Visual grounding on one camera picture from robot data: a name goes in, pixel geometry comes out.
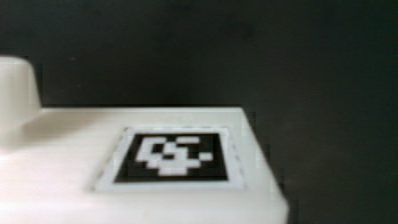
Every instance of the white cylinder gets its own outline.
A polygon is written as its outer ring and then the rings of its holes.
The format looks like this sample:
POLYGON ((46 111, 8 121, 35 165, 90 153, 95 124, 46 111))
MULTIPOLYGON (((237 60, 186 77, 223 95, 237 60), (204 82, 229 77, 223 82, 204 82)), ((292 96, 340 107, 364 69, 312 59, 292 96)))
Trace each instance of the white cylinder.
POLYGON ((30 63, 0 56, 0 135, 17 129, 40 110, 30 63))

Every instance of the black square marker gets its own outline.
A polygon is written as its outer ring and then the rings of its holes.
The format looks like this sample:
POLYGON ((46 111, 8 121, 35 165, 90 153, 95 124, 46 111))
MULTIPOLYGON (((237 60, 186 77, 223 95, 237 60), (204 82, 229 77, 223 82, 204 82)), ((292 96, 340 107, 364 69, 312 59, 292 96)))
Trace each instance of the black square marker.
POLYGON ((136 133, 113 183, 227 181, 218 133, 136 133))

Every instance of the white object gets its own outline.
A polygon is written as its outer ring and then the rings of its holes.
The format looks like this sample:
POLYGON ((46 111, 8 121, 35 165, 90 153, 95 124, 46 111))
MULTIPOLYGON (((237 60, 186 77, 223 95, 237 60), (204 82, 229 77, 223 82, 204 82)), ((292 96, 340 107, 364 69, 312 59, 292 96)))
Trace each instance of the white object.
POLYGON ((40 109, 31 66, 0 58, 1 223, 282 224, 285 213, 239 108, 40 109), (229 130, 245 187, 95 192, 125 127, 204 126, 229 130))

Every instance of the black wall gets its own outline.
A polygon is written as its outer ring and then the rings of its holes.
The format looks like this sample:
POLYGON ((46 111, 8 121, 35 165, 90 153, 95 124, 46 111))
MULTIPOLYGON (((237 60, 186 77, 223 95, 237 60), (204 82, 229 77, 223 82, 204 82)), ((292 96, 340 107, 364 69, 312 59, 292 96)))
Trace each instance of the black wall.
POLYGON ((44 106, 245 108, 289 223, 398 223, 398 2, 0 0, 44 106))

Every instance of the white pattern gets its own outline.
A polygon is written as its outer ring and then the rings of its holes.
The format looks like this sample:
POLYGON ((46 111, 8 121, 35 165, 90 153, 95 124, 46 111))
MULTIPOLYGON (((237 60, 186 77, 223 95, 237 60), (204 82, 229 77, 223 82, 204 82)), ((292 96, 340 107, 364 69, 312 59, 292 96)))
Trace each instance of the white pattern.
POLYGON ((198 144, 198 137, 177 137, 175 142, 166 142, 165 137, 145 137, 141 140, 136 162, 147 162, 145 168, 157 169, 157 176, 186 176, 189 168, 200 168, 200 162, 213 160, 211 152, 198 153, 198 159, 188 158, 188 148, 177 144, 198 144), (152 153, 154 144, 163 144, 163 153, 152 153))

